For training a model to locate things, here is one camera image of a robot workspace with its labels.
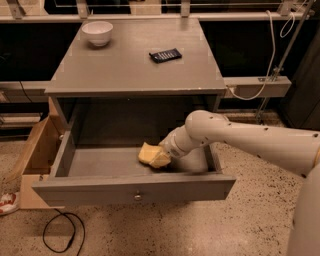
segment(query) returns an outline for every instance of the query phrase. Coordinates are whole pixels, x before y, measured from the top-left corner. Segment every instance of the black cable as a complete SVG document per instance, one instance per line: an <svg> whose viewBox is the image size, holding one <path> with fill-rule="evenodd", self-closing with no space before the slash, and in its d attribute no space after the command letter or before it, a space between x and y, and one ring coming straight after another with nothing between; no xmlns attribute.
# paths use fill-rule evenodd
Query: black cable
<svg viewBox="0 0 320 256"><path fill-rule="evenodd" d="M33 101L30 99L30 97L29 97L28 94L26 93L22 82L19 81L19 83L20 83L20 85L21 85L21 88L22 88L22 91L23 91L24 95L28 98L28 100L29 100L31 103L33 103Z"/></svg>
<svg viewBox="0 0 320 256"><path fill-rule="evenodd" d="M43 234L42 234L43 243L45 244L45 246L46 246L49 250L51 250L51 251L53 251L53 252L55 252L55 253L64 253L64 252L66 252L66 251L72 246L72 244L73 244L73 242L74 242L75 235L76 235L76 226L75 226L74 222L72 221L72 219L69 218L68 215L74 216L74 217L76 217L76 218L79 220L79 222L81 223L82 228L83 228L83 238L82 238L82 242L81 242L80 248L79 248L78 253L77 253L77 256L78 256L78 255L80 254L80 251L81 251L81 249L82 249L82 246L83 246L84 240L85 240L85 236L86 236L86 230L85 230L85 227L84 227L84 223L83 223L83 221L82 221L76 214L74 214L74 213L71 213L71 212L60 212L58 209L55 209L55 210L56 210L59 214L56 215L55 217L53 217L53 218L47 223L47 225L45 226L45 228L44 228L44 230L43 230ZM70 239L69 239L69 242L68 242L68 244L67 244L67 247L66 247L65 249L61 250L61 251L57 251L57 250L51 248L51 247L47 244L47 242L46 242L46 240L45 240L45 235L46 235L46 230L47 230L48 226L50 225L50 223L51 223L52 221L54 221L55 219L61 217L61 216L67 218L67 219L71 222L72 227L73 227L73 233L72 233L72 235L71 235L71 237L70 237Z"/></svg>
<svg viewBox="0 0 320 256"><path fill-rule="evenodd" d="M21 88L22 88L22 91L23 91L24 95L28 98L28 100L29 100L31 103L33 103L33 101L29 98L29 96L27 95L26 91L24 90L24 87L23 87L21 81L19 81L19 83L20 83L20 85L21 85Z"/></svg>

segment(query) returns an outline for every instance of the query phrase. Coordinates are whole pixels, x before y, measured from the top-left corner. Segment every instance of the drawer handle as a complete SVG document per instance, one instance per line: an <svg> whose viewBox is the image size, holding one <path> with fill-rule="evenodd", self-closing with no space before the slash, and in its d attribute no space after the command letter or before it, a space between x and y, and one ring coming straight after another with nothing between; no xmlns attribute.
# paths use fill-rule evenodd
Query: drawer handle
<svg viewBox="0 0 320 256"><path fill-rule="evenodd" d="M140 192L137 191L137 193L134 196L134 200L135 201L141 201L142 200L142 196L140 195Z"/></svg>

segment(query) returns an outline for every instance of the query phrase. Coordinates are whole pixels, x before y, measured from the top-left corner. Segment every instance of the cabinet top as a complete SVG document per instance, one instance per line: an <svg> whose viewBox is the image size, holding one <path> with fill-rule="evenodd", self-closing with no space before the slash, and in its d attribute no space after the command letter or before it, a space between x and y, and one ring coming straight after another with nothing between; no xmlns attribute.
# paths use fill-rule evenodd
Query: cabinet top
<svg viewBox="0 0 320 256"><path fill-rule="evenodd" d="M110 22L112 38L104 47L91 45L79 29L46 93L61 97L224 93L223 78L197 19ZM173 48L181 59L156 64L149 56Z"/></svg>

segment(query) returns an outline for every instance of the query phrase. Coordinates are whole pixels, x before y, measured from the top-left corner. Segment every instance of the white cable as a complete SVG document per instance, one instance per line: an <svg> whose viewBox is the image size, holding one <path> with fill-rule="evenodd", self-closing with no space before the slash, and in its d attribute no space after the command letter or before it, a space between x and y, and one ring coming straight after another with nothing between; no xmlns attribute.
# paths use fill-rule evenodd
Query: white cable
<svg viewBox="0 0 320 256"><path fill-rule="evenodd" d="M292 30L293 26L294 26L294 22L296 21L296 18L295 16L293 15L293 13L291 12L291 17L287 20L286 24L283 25L281 31L280 31L280 37L281 38L285 38ZM283 35L283 30L285 29L285 27L288 25L288 23L290 22L290 20L292 19L292 24L291 24L291 27L289 28L289 30L287 31L287 33L285 33Z"/></svg>
<svg viewBox="0 0 320 256"><path fill-rule="evenodd" d="M271 13L270 13L269 10L266 11L266 12L267 12L267 14L269 15L269 19L270 19L270 29L271 29L271 37L272 37L272 48L273 48L273 52L272 52L272 56L271 56L271 59L270 59L270 62L269 62L269 67L268 67L267 75L266 75L266 77L265 77L264 83L263 83L261 89L259 90L259 92L258 92L256 95L254 95L254 96L252 96L252 97L250 97L250 98L243 98L243 97L241 97L241 96L239 96L239 95L236 95L236 94L230 89L231 86L228 86L228 85L227 85L227 87L228 87L229 91L231 92L231 94L232 94L234 97L236 97L236 98L238 98L238 99L240 99L240 100L253 100L253 99L257 98L257 97L262 93L262 91L264 90L264 88L265 88L265 86L266 86L266 84L267 84L267 80L269 79L269 72L270 72L271 65L272 65L272 62L273 62L273 59L274 59L274 55L275 55L275 53L276 53L276 43L275 43L275 40L274 40L273 23L272 23Z"/></svg>
<svg viewBox="0 0 320 256"><path fill-rule="evenodd" d="M299 6L299 8L296 10L296 12L300 11L300 9L302 8L302 6L304 6L304 4L305 4L306 2L307 2L307 0L304 0L304 2ZM282 27L282 29L281 29L281 31L280 31L280 37L281 37L281 38L285 38L285 37L291 32L291 30L292 30L292 28L293 28L293 25L294 25L294 23L295 23L295 21L296 21L296 18L295 18L295 16L294 16L294 14L293 14L292 12L291 12L290 14L291 14L290 18L287 20L286 24L283 25L283 27ZM287 31L287 33L286 33L285 35L283 35L283 30L284 30L285 27L288 25L288 23L290 22L291 19L292 19L291 27L289 28L289 30Z"/></svg>

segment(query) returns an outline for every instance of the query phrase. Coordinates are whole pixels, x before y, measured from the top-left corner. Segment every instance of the drawer front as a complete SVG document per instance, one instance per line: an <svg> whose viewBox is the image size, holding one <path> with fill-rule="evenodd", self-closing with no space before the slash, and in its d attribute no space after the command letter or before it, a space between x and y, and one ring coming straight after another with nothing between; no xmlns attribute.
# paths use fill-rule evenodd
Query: drawer front
<svg viewBox="0 0 320 256"><path fill-rule="evenodd" d="M88 179L61 178L33 188L48 205L69 206L224 200L235 182L223 174Z"/></svg>

